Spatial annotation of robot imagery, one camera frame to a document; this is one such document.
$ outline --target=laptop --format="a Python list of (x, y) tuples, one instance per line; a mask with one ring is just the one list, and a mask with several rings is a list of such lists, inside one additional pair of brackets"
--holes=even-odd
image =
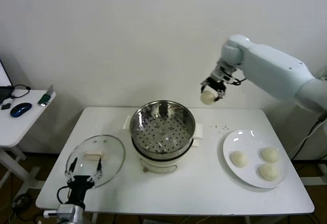
[(10, 97), (14, 87), (0, 59), (0, 104)]

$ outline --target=floor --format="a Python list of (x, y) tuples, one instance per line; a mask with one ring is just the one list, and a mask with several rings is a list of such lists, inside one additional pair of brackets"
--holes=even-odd
[[(46, 180), (48, 174), (50, 173), (53, 165), (56, 162), (56, 157), (53, 156), (29, 156), (26, 161), (21, 161), (20, 164), (27, 170), (30, 171), (33, 166), (41, 165), (41, 171), (38, 174), (38, 180)], [(299, 169), (301, 165), (296, 165), (295, 168)], [(0, 178), (4, 175), (6, 169), (0, 165)], [(311, 176), (319, 176), (321, 175), (319, 168), (315, 165), (309, 165), (299, 170), (300, 176), (311, 177)], [(14, 215), (11, 215), (10, 221), (7, 221), (8, 216), (11, 214), (11, 194), (13, 197), (15, 193), (19, 190), (22, 181), (17, 178), (16, 176), (9, 177), (4, 186), (0, 189), (0, 224), (4, 223), (33, 223), (24, 222), (18, 217), (15, 218)], [(318, 217), (321, 224), (327, 224), (327, 186), (310, 186), (306, 187), (312, 201), (315, 205), (315, 215)], [(40, 212), (41, 210), (35, 206), (35, 200), (38, 195), (39, 191), (37, 190), (30, 190), (29, 194), (33, 197), (33, 205), (27, 210), (25, 213), (22, 213), (20, 217), (29, 219), (34, 214)], [(91, 218), (91, 214), (86, 213), (85, 216), (87, 218)], [(135, 216), (135, 215), (117, 215), (115, 219), (115, 224), (123, 224), (123, 223), (130, 223), (130, 224), (139, 224), (143, 223), (145, 219), (151, 220), (159, 220), (167, 223), (181, 223), (185, 220), (187, 216)], [(184, 222), (184, 224), (196, 224), (203, 217), (192, 217)], [(254, 223), (259, 217), (252, 217), (252, 223)], [(114, 219), (113, 214), (100, 214), (98, 217), (97, 224), (112, 224)], [(38, 218), (41, 220), (43, 224), (55, 224), (56, 220), (53, 219), (44, 219), (43, 217)], [(243, 217), (209, 217), (208, 219), (201, 222), (202, 224), (216, 224), (216, 223), (225, 223), (225, 224), (237, 224), (237, 223), (245, 223)], [(308, 224), (313, 223), (307, 216), (305, 215), (293, 215), (289, 218), (289, 222), (287, 218), (281, 220), (278, 224)]]

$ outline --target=mouse cable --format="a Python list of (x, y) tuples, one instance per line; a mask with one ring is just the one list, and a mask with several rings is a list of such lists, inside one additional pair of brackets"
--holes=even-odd
[(28, 93), (30, 93), (30, 90), (32, 89), (31, 87), (29, 87), (29, 86), (27, 86), (27, 85), (23, 85), (23, 84), (14, 85), (14, 86), (13, 86), (14, 89), (15, 89), (17, 86), (23, 86), (23, 87), (25, 87), (25, 89), (27, 90), (27, 92), (26, 92), (25, 94), (23, 94), (23, 95), (20, 95), (20, 96), (15, 96), (15, 95), (13, 95), (13, 94), (10, 94), (10, 98), (12, 98), (12, 99), (15, 99), (15, 98), (21, 98), (21, 97), (23, 97), (23, 96), (26, 96)]

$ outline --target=dough ball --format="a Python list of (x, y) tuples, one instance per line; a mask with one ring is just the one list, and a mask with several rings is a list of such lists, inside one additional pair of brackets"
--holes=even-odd
[(279, 153), (275, 147), (266, 147), (262, 149), (261, 156), (269, 163), (276, 163), (279, 159)]
[(274, 181), (279, 176), (276, 167), (273, 164), (268, 163), (260, 166), (259, 173), (264, 179), (268, 181)]
[(245, 152), (235, 151), (230, 155), (230, 159), (234, 165), (238, 167), (244, 167), (249, 163), (249, 158)]
[(205, 90), (201, 93), (201, 101), (206, 105), (211, 105), (215, 102), (216, 96), (209, 90)]

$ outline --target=white plate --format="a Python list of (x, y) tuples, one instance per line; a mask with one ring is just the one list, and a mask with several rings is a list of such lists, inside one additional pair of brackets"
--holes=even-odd
[[(283, 182), (287, 175), (286, 155), (280, 148), (279, 160), (274, 163), (277, 168), (279, 177), (274, 181), (267, 181), (259, 174), (259, 167), (267, 163), (261, 157), (261, 150), (265, 147), (274, 146), (271, 141), (258, 131), (239, 130), (230, 133), (223, 144), (223, 154), (229, 168), (243, 181), (255, 187), (273, 188)], [(235, 151), (243, 151), (249, 157), (247, 166), (240, 168), (232, 163), (230, 155)]]

